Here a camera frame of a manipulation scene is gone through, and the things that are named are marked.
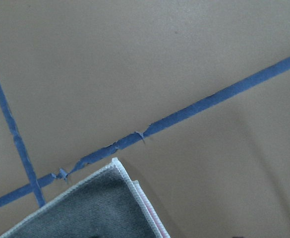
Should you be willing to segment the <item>pink towel white trim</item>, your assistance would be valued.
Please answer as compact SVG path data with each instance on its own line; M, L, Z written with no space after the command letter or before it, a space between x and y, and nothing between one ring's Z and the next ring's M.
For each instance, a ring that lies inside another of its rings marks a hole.
M118 158L15 225L3 238L168 238Z

